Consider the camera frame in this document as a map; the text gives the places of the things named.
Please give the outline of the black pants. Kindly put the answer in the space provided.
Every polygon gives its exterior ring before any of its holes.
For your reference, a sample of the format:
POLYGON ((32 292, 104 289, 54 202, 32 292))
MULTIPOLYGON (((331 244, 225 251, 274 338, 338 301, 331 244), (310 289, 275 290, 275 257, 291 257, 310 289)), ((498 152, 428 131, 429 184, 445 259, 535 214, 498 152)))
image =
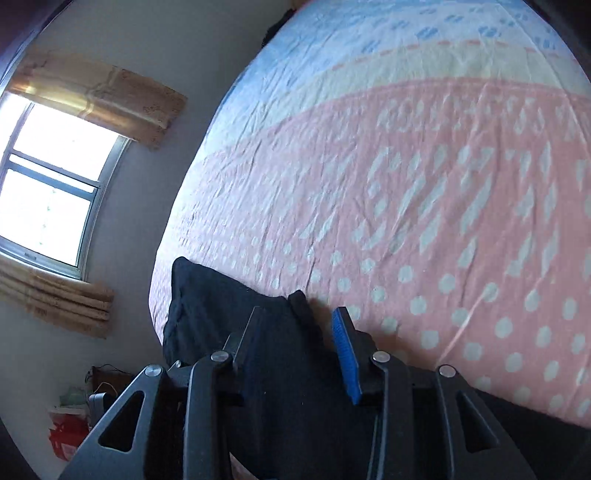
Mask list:
MULTIPOLYGON (((335 344, 325 345, 304 293, 267 297, 178 258, 171 267, 166 360, 194 364, 221 350, 229 335, 245 330, 256 307, 266 313, 238 372, 242 402, 228 410, 231 454, 259 479, 370 479, 377 411, 349 398, 335 344)), ((437 422, 431 387, 437 369, 409 367, 419 385, 415 408, 437 422)), ((589 477, 587 428, 471 388, 514 441, 532 479, 589 477)))

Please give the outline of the black clothing beside bed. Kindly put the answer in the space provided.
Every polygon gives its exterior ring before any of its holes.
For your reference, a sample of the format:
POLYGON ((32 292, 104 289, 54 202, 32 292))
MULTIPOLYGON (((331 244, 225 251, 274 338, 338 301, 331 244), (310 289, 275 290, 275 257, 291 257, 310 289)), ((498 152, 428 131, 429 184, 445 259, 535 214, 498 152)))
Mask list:
POLYGON ((276 23, 271 25, 270 28, 266 30, 266 34, 264 34, 263 41, 262 41, 263 48, 266 47, 266 45, 269 44, 271 40, 273 40, 273 38, 277 34, 277 32, 279 32, 280 29, 283 28, 283 26, 287 24, 287 21, 294 17, 294 14, 296 14, 296 11, 297 10, 294 8, 288 9, 287 12, 285 12, 283 14, 283 17, 280 18, 279 21, 277 21, 276 23))

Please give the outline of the red bag on floor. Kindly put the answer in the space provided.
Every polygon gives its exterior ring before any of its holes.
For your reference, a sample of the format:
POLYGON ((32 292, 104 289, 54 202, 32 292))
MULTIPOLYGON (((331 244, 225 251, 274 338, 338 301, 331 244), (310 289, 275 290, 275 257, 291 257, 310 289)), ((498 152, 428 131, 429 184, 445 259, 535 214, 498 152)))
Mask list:
POLYGON ((70 461, 85 440, 90 429, 84 413, 75 411, 50 411, 52 426, 49 441, 55 456, 70 461))

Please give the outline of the yellow lower window curtain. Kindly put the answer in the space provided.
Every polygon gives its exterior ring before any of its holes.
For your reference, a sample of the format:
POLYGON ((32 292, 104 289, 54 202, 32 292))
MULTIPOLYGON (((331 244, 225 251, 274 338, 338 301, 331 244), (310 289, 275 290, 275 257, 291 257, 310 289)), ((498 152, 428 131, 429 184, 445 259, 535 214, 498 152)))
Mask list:
POLYGON ((1 254, 1 298, 52 325, 105 338, 114 293, 1 254))

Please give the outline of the yellow window curtain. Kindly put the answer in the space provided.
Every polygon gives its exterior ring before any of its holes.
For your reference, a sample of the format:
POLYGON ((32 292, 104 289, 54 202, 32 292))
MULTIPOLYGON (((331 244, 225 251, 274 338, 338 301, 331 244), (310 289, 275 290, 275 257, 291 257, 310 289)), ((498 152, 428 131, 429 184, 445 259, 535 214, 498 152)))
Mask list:
POLYGON ((186 104, 184 95, 149 77, 57 50, 29 51, 8 91, 152 150, 186 104))
POLYGON ((105 338, 114 293, 1 254, 1 298, 52 325, 105 338))

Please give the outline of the polka dot bed sheet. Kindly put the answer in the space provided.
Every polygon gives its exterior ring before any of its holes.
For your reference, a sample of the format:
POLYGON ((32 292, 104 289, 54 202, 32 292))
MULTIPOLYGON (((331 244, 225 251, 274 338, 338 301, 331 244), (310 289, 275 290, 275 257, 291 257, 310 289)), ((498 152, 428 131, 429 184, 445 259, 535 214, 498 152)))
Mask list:
POLYGON ((590 423, 590 83, 526 1, 315 1, 221 102, 172 206, 183 257, 301 289, 416 363, 590 423))

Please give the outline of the left side window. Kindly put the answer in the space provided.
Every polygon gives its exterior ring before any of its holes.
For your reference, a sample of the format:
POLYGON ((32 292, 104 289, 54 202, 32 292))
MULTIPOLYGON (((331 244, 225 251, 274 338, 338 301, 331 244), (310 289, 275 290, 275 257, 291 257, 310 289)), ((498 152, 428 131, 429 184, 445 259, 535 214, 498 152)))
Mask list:
POLYGON ((85 275, 98 212, 128 139, 24 97, 1 97, 1 251, 85 275))

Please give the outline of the yellow left window curtain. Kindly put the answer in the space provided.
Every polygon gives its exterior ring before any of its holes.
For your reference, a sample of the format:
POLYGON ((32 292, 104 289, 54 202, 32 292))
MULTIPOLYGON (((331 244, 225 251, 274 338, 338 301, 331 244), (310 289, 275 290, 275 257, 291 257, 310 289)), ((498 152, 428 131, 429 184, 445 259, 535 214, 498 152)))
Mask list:
POLYGON ((149 77, 57 50, 29 51, 8 91, 152 150, 186 104, 184 95, 149 77))

